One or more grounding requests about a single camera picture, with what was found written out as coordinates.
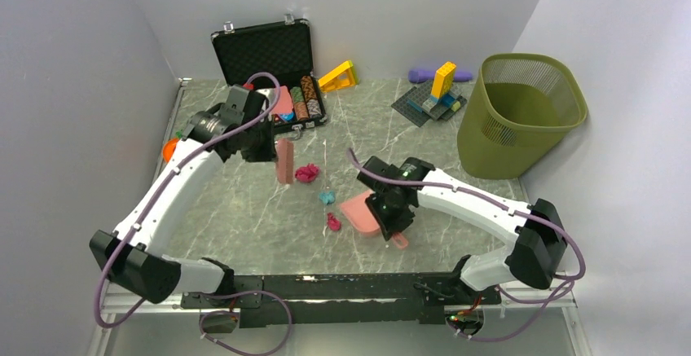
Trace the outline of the pink hand brush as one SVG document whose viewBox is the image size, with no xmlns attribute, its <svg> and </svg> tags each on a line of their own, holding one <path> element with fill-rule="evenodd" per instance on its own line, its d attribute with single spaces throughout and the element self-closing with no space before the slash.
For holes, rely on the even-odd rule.
<svg viewBox="0 0 691 356">
<path fill-rule="evenodd" d="M 281 184 L 292 184 L 294 181 L 294 146 L 293 142 L 282 138 L 276 146 L 276 177 Z"/>
</svg>

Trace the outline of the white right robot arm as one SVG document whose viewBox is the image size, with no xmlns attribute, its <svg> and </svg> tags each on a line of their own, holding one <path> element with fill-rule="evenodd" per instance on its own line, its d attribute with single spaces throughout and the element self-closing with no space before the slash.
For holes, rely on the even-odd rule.
<svg viewBox="0 0 691 356">
<path fill-rule="evenodd" d="M 365 200 L 385 240 L 405 231 L 415 208 L 445 213 L 493 235 L 502 248 L 461 258 L 449 285 L 459 303 L 470 303 L 481 291 L 519 281 L 545 290 L 557 277 L 568 245 L 554 205 L 504 199 L 453 178 L 415 157 L 390 165 L 376 156 L 364 164 L 355 158 L 357 179 L 372 190 Z"/>
</svg>

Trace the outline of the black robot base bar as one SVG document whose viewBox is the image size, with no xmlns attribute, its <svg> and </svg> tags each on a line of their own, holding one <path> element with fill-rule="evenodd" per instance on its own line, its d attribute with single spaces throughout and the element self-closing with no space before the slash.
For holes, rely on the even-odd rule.
<svg viewBox="0 0 691 356">
<path fill-rule="evenodd" d="M 240 327 L 256 328 L 287 321 L 308 323 L 379 323 L 415 321 L 443 324 L 447 314 L 475 301 L 491 305 L 499 297 L 491 288 L 481 292 L 463 285 L 450 272 L 345 275 L 238 275 L 240 297 L 211 301 L 186 292 L 187 310 L 240 313 Z"/>
</svg>

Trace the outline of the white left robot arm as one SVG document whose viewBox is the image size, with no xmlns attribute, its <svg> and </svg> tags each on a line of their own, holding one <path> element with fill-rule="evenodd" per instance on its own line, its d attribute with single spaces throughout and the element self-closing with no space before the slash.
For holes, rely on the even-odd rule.
<svg viewBox="0 0 691 356">
<path fill-rule="evenodd" d="M 171 257 L 165 250 L 185 213 L 227 160 L 236 154 L 248 163 L 276 160 L 270 119 L 276 92 L 234 85 L 225 102 L 189 118 L 172 156 L 140 202 L 113 231 L 96 231 L 90 239 L 101 269 L 96 307 L 106 282 L 154 304 L 179 292 L 202 294 L 215 307 L 232 300 L 232 268 L 210 258 Z"/>
</svg>

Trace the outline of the pink dustpan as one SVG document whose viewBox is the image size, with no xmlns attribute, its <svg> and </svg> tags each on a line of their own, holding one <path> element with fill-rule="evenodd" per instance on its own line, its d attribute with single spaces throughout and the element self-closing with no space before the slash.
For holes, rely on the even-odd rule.
<svg viewBox="0 0 691 356">
<path fill-rule="evenodd" d="M 359 234 L 366 237 L 382 236 L 380 226 L 365 202 L 372 193 L 373 191 L 366 190 L 339 204 L 345 219 Z"/>
</svg>

